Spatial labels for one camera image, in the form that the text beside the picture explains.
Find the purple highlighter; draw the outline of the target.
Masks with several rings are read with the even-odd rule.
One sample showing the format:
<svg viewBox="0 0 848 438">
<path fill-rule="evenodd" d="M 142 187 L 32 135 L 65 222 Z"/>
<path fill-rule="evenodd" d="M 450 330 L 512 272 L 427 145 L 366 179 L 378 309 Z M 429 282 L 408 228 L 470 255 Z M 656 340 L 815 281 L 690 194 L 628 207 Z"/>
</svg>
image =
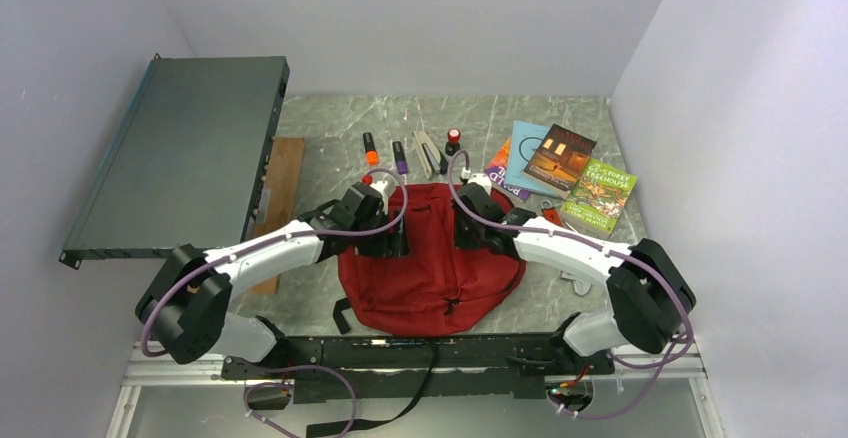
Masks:
<svg viewBox="0 0 848 438">
<path fill-rule="evenodd" d="M 405 176 L 409 173 L 406 154 L 403 143 L 401 141 L 392 142 L 392 154 L 396 166 L 397 173 Z"/>
</svg>

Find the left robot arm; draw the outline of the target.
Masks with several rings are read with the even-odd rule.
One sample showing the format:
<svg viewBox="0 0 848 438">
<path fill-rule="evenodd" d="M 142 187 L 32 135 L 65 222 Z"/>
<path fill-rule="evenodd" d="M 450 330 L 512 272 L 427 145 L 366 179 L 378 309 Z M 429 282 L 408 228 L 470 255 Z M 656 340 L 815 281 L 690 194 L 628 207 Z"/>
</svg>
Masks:
<svg viewBox="0 0 848 438">
<path fill-rule="evenodd" d="M 287 364 L 284 337 L 274 324 L 230 312 L 230 303 L 265 280 L 338 256 L 368 238 L 387 233 L 403 216 L 389 214 L 389 199 L 401 183 L 356 182 L 332 200 L 282 228 L 230 247 L 173 250 L 136 315 L 147 357 L 169 355 L 178 364 L 207 353 L 234 356 L 264 378 Z"/>
</svg>

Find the grey black stapler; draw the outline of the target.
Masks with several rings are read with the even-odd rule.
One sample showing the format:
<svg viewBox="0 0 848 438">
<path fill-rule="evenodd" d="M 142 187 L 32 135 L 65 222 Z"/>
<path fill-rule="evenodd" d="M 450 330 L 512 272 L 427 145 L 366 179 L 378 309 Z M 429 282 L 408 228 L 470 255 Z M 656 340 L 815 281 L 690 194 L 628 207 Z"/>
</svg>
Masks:
<svg viewBox="0 0 848 438">
<path fill-rule="evenodd" d="M 413 132 L 413 136 L 417 140 L 418 147 L 423 152 L 426 166 L 431 173 L 438 173 L 445 176 L 448 171 L 448 160 L 445 154 L 436 146 L 435 142 L 427 133 L 416 130 Z"/>
</svg>

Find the red backpack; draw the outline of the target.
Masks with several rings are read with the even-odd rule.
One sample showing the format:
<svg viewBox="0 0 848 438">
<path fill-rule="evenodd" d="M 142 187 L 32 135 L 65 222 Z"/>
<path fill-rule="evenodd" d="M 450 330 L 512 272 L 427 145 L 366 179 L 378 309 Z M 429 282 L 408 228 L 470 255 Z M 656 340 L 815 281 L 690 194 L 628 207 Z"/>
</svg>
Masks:
<svg viewBox="0 0 848 438">
<path fill-rule="evenodd" d="M 454 243 L 452 196 L 444 183 L 408 188 L 406 255 L 373 257 L 350 248 L 337 260 L 346 294 L 333 319 L 346 334 L 350 309 L 363 325 L 395 336 L 439 337 L 474 327 L 521 283 L 526 264 Z"/>
</svg>

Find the orange highlighter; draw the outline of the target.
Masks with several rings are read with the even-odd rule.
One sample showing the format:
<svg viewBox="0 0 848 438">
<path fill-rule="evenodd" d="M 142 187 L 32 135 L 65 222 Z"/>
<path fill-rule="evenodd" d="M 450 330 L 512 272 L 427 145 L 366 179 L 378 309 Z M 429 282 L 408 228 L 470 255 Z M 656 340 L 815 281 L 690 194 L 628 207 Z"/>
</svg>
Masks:
<svg viewBox="0 0 848 438">
<path fill-rule="evenodd" d="M 372 133 L 364 132 L 362 134 L 362 140 L 366 163 L 369 166 L 376 167 L 379 164 L 379 156 L 376 150 L 376 144 Z"/>
</svg>

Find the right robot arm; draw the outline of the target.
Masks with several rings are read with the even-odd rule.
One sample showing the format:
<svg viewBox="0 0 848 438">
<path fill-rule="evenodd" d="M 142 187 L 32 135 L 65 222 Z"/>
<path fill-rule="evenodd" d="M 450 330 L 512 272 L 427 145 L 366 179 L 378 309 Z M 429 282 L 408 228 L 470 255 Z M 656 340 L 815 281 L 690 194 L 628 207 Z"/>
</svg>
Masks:
<svg viewBox="0 0 848 438">
<path fill-rule="evenodd" d="M 689 314 L 697 299 L 658 242 L 616 243 L 568 231 L 523 208 L 503 211 L 479 183 L 450 193 L 474 243 L 496 255 L 547 265 L 605 292 L 602 307 L 570 315 L 554 333 L 551 359 L 560 371 L 574 373 L 590 356 L 619 346 L 666 352 L 674 360 L 693 345 Z"/>
</svg>

